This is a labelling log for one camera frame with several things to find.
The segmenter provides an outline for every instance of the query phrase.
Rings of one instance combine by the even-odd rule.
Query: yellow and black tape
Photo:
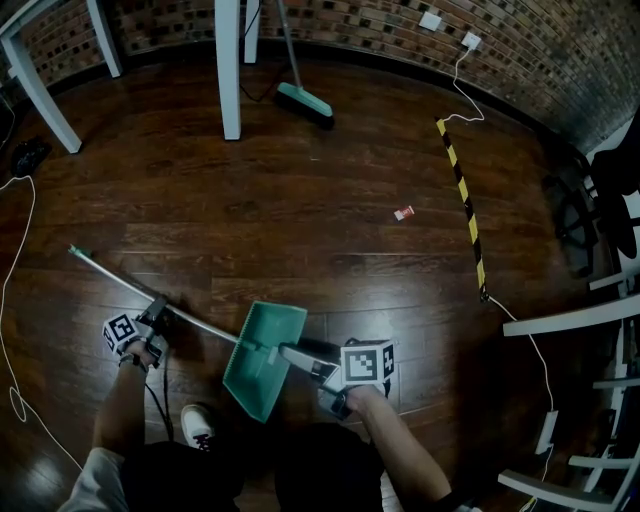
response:
[[[458,162],[458,157],[456,156],[456,152],[453,149],[453,145],[451,144],[451,139],[449,139],[449,134],[447,133],[447,128],[444,124],[444,121],[436,117],[436,125],[438,126],[438,130],[440,131],[440,135],[442,135],[444,147],[447,149],[447,153],[449,154],[449,160],[451,161],[451,166],[453,167],[453,173],[455,174],[456,181],[458,182],[460,197],[462,197],[462,202],[464,203],[464,211],[467,214],[469,233],[471,234],[471,243],[473,244],[473,253],[476,257],[476,270],[478,272],[478,289],[480,290],[480,300],[482,302],[485,302],[489,300],[489,294],[487,293],[487,279],[484,273],[484,263],[482,262],[482,249],[480,247],[480,236],[478,234],[478,222],[476,221],[476,215],[473,212],[473,205],[471,204],[471,198],[469,197],[469,189],[467,188],[467,183],[464,181],[464,176],[462,175],[462,170],[460,169],[460,162]]]

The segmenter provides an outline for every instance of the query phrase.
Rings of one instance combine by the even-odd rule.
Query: trash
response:
[[[397,210],[395,212],[393,212],[393,214],[396,216],[396,219],[398,221],[404,219],[405,217],[409,217],[410,215],[413,215],[414,212],[413,208],[411,208],[411,206],[407,206],[406,208],[403,208],[402,210]]]

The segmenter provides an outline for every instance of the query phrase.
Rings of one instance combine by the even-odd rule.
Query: wall socket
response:
[[[482,41],[482,39],[480,39],[477,35],[472,34],[471,32],[467,32],[467,35],[465,35],[464,39],[462,40],[462,44],[470,50],[475,50],[480,44],[480,41]]]
[[[438,30],[441,21],[442,18],[440,16],[436,16],[435,14],[431,14],[430,12],[425,12],[422,15],[422,19],[420,20],[420,23],[418,23],[418,25],[435,32],[436,30]]]

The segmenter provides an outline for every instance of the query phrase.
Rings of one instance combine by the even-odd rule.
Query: black cable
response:
[[[258,8],[256,9],[256,13],[253,15],[253,19],[251,20],[251,23],[249,23],[249,26],[247,27],[247,30],[244,31],[244,37],[246,39],[247,34],[249,33],[249,30],[251,30],[251,27],[253,27],[253,22],[256,21],[256,18],[258,17],[258,14],[260,13],[260,8],[262,7],[262,0],[260,0],[260,2],[258,3]]]
[[[260,13],[261,7],[262,7],[262,0],[260,0],[260,2],[258,3],[258,8],[256,9],[256,13],[253,15],[253,19],[251,20],[251,23],[249,23],[249,26],[247,27],[247,30],[245,30],[245,32],[244,32],[245,44],[246,44],[247,34],[249,33],[249,30],[251,30],[251,27],[253,27],[253,23],[256,21],[256,18],[258,17],[258,14]],[[271,84],[269,85],[269,87],[267,87],[267,90],[264,91],[257,99],[254,98],[253,96],[251,96],[251,94],[249,94],[249,92],[244,88],[244,86],[242,84],[240,84],[240,89],[242,90],[243,93],[245,93],[247,98],[249,98],[251,101],[255,101],[256,103],[260,103],[267,96],[267,94],[269,94],[269,91],[271,91],[271,89],[276,84],[278,79],[282,76],[282,74],[285,71],[287,71],[288,69],[289,69],[289,64],[288,63],[283,65],[280,68],[280,70],[276,73],[276,76],[273,79],[273,81],[271,82]]]
[[[168,360],[169,360],[169,352],[167,349],[166,361]],[[165,362],[164,375],[162,377],[162,388],[164,393],[164,411],[167,415],[167,434],[169,435],[169,441],[173,442],[173,422],[171,421],[171,415],[169,414],[169,393],[167,391],[169,389],[169,385],[168,385],[169,377],[167,376],[168,368],[169,368],[169,364]]]
[[[242,84],[240,84],[240,89],[242,89],[242,92],[245,93],[247,95],[247,98],[249,98],[251,101],[255,101],[256,103],[260,103],[267,96],[267,94],[269,94],[269,91],[271,91],[271,89],[273,89],[273,86],[278,83],[278,80],[280,79],[280,77],[289,69],[289,67],[290,67],[290,64],[288,62],[286,64],[283,64],[283,66],[280,68],[280,70],[276,73],[276,76],[271,81],[271,84],[269,85],[269,87],[267,87],[267,90],[264,91],[260,95],[260,97],[258,97],[258,99],[256,99],[253,96],[251,96],[251,94],[249,94],[247,92],[247,90],[242,86]]]
[[[164,423],[164,428],[167,429],[167,436],[169,436],[169,440],[172,441],[173,440],[173,434],[172,434],[173,425],[170,424],[170,422],[167,420],[167,417],[164,415],[164,412],[162,411],[162,406],[160,405],[158,397],[153,392],[153,389],[151,389],[149,387],[149,384],[147,384],[146,382],[145,382],[144,385],[149,390],[149,393],[151,393],[151,396],[153,397],[153,401],[156,403],[156,406],[158,407],[158,412],[160,413],[160,416],[162,416],[162,422]]]

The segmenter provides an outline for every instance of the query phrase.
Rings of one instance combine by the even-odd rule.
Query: table leg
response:
[[[93,23],[93,28],[96,31],[102,56],[107,62],[107,66],[109,66],[111,76],[117,78],[122,74],[122,66],[120,65],[120,59],[118,59],[118,52],[113,44],[113,38],[111,37],[107,18],[104,15],[101,0],[87,0],[87,7],[89,8],[89,16],[91,16],[91,23]]]
[[[216,57],[226,140],[240,138],[240,0],[215,0]]]
[[[244,63],[255,64],[260,32],[260,0],[247,0],[247,15],[244,22]]]
[[[38,109],[38,112],[40,112],[45,123],[49,125],[49,128],[56,134],[69,153],[77,153],[80,150],[82,141],[73,131],[73,128],[69,126],[62,112],[60,112],[53,98],[51,98],[49,91],[40,80],[29,52],[25,48],[22,39],[20,39],[20,33],[3,37],[2,46],[13,71],[18,80],[20,80],[20,84]]]

